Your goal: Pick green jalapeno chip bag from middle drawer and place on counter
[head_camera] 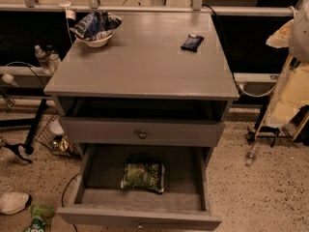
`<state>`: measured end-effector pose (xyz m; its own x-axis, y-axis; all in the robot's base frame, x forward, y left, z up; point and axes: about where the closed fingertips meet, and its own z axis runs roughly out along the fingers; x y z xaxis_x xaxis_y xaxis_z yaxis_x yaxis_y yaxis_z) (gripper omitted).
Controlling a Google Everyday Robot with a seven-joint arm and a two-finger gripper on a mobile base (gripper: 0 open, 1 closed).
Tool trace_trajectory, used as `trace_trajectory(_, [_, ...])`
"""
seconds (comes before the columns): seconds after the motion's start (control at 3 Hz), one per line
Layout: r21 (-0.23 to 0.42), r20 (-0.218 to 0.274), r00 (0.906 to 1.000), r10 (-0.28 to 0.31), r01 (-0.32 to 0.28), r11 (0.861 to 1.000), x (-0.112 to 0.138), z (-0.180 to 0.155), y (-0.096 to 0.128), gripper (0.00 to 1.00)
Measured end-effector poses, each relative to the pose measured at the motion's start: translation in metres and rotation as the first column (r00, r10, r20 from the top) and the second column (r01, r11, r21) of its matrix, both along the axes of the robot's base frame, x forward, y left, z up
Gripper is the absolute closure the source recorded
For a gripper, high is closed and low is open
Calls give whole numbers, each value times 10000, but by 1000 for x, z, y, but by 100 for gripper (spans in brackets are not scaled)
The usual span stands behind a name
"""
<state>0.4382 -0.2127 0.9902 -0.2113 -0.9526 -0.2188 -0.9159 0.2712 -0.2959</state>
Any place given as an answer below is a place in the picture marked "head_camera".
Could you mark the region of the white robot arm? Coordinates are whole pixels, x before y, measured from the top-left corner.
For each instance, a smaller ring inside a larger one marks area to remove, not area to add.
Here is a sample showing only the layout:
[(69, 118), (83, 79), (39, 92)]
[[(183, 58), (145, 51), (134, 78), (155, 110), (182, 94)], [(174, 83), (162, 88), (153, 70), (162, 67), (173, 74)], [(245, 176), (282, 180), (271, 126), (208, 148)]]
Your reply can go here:
[(300, 62), (309, 62), (309, 0), (302, 0), (297, 10), (291, 7), (293, 18), (268, 37), (266, 45), (289, 49)]

